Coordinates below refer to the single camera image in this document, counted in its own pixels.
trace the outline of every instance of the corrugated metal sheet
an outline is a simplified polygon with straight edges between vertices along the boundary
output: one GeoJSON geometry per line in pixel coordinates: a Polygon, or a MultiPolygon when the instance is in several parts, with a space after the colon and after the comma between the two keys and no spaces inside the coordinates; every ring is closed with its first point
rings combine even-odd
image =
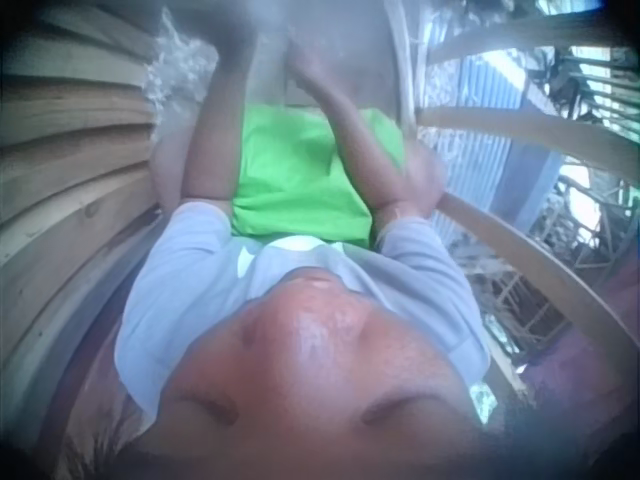
{"type": "MultiPolygon", "coordinates": [[[[444,15],[434,19],[429,48],[442,41],[447,23],[448,19],[444,15]]],[[[458,63],[458,93],[455,95],[455,102],[448,105],[520,108],[522,90],[514,86],[481,55],[468,57],[458,63]]],[[[434,98],[433,92],[429,93],[429,97],[434,98]]],[[[427,104],[436,105],[433,101],[427,104]]],[[[510,139],[493,135],[473,132],[442,135],[436,150],[439,153],[448,152],[441,156],[448,163],[449,191],[480,209],[488,210],[502,176],[510,146],[510,139]]],[[[440,214],[436,214],[433,224],[445,245],[454,242],[462,232],[452,221],[440,214]]]]}

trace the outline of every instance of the bright green fabric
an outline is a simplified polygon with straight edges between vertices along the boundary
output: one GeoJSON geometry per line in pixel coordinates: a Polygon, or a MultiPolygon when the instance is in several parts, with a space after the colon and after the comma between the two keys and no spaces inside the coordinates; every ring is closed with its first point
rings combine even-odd
{"type": "MultiPolygon", "coordinates": [[[[400,168],[401,131],[378,110],[362,115],[400,168]]],[[[324,117],[251,106],[243,136],[234,234],[262,242],[289,234],[313,235],[369,247],[371,215],[346,176],[324,117]]]]}

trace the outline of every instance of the person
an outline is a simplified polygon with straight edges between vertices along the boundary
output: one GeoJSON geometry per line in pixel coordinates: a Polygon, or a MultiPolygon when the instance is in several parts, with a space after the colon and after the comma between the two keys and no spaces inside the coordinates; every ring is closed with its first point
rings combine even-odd
{"type": "Polygon", "coordinates": [[[179,205],[116,345],[122,382],[152,425],[109,478],[461,478],[491,445],[468,390],[490,357],[471,288],[427,219],[444,191],[440,167],[407,149],[418,158],[407,169],[431,182],[418,198],[330,72],[294,42],[289,72],[328,119],[375,251],[232,236],[256,34],[226,5],[210,32],[219,63],[179,205]]]}

